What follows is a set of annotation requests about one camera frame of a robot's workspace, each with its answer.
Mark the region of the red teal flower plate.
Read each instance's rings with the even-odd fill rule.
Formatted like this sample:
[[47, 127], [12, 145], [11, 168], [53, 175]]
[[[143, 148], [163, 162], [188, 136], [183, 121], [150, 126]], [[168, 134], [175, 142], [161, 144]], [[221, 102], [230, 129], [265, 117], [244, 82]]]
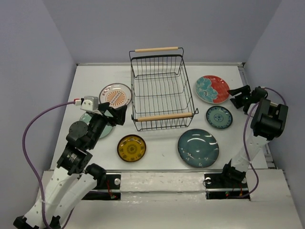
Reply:
[[195, 83], [195, 91], [200, 99], [210, 104], [221, 104], [229, 98], [229, 85], [214, 75], [200, 77]]

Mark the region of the small blue floral plate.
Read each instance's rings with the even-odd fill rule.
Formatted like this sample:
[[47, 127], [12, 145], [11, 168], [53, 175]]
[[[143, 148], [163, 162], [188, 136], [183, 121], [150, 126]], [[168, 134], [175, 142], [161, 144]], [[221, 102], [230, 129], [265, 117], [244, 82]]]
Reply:
[[222, 106], [212, 106], [205, 114], [207, 122], [217, 129], [227, 129], [233, 123], [233, 115], [231, 112]]

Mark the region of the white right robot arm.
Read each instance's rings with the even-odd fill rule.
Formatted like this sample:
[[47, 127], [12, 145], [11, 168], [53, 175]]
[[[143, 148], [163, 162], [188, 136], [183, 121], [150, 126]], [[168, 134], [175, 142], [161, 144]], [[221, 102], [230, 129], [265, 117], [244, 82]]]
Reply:
[[246, 85], [229, 90], [235, 108], [242, 108], [247, 115], [243, 130], [243, 146], [225, 164], [219, 181], [224, 187], [241, 184], [249, 168], [254, 169], [253, 159], [263, 146], [278, 138], [284, 131], [288, 106], [282, 95], [268, 87]]

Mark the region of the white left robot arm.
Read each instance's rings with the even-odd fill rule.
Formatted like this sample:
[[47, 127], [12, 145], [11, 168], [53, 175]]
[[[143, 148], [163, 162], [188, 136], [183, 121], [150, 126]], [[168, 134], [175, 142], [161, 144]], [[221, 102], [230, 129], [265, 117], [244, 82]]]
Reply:
[[105, 184], [106, 170], [97, 164], [89, 164], [92, 154], [107, 125], [124, 125], [127, 106], [113, 108], [109, 103], [99, 104], [88, 99], [76, 99], [90, 117], [89, 123], [76, 121], [69, 127], [67, 144], [60, 156], [53, 175], [44, 187], [42, 179], [29, 162], [38, 179], [41, 196], [13, 225], [18, 229], [63, 229], [76, 205], [94, 188]]

